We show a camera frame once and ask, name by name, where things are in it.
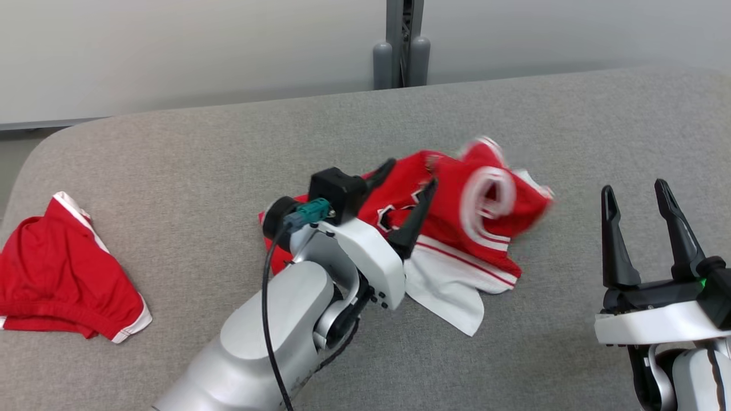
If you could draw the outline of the grey partition base rail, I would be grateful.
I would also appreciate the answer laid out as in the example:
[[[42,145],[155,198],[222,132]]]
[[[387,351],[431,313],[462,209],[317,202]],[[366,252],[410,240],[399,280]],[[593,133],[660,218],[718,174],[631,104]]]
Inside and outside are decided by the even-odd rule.
[[[57,128],[57,127],[73,127],[77,124],[91,122],[92,120],[107,119],[103,117],[92,117],[86,119],[62,119],[62,120],[37,120],[36,122],[18,122],[0,124],[0,132],[8,132],[14,130],[36,130],[36,128]]]

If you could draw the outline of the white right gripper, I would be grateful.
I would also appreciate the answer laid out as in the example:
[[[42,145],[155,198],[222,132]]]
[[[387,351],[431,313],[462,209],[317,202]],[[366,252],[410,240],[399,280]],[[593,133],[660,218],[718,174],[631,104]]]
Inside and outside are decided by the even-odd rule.
[[[701,279],[697,268],[705,260],[705,253],[673,191],[664,179],[656,179],[654,190],[658,210],[668,228],[673,279]],[[603,286],[611,288],[606,291],[604,307],[593,323],[598,342],[650,345],[731,337],[731,330],[718,328],[698,304],[702,281],[641,283],[640,274],[631,263],[620,221],[613,188],[605,185],[601,190],[601,254]]]

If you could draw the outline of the red shorts white trim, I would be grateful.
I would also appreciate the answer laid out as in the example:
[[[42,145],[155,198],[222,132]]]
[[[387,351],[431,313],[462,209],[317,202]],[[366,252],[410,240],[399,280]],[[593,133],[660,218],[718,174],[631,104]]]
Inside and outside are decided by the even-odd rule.
[[[0,331],[68,332],[120,344],[153,321],[138,292],[66,192],[21,221],[0,250]]]

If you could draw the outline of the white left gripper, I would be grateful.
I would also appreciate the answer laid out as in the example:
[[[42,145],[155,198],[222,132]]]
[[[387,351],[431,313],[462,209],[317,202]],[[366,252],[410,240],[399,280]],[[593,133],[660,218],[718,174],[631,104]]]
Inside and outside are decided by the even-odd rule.
[[[365,183],[368,192],[380,187],[396,164],[387,159],[372,171]],[[438,180],[431,179],[417,193],[415,205],[403,224],[389,234],[389,244],[377,229],[360,219],[341,225],[326,221],[292,234],[290,252],[295,262],[310,260],[326,268],[339,284],[353,291],[352,273],[359,270],[374,288],[377,299],[392,311],[405,295],[403,260],[409,260],[427,219]]]

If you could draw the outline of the red white jersey shirt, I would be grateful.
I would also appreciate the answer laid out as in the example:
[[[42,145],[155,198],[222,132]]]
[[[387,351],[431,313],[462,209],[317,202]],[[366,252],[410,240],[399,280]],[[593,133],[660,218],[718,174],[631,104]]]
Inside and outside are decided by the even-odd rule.
[[[509,167],[491,138],[479,137],[457,157],[422,150],[398,159],[358,218],[386,236],[403,223],[430,177],[438,187],[405,263],[405,296],[473,336],[485,312],[480,292],[514,289],[521,269],[509,258],[510,241],[538,221],[552,192]]]

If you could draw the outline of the grey metal partition post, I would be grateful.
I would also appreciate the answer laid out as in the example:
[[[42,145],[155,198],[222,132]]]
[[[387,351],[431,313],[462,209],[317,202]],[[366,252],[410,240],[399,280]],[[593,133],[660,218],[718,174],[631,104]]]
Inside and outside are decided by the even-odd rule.
[[[422,34],[425,0],[387,0],[385,40],[372,49],[373,88],[428,83],[431,42]]]

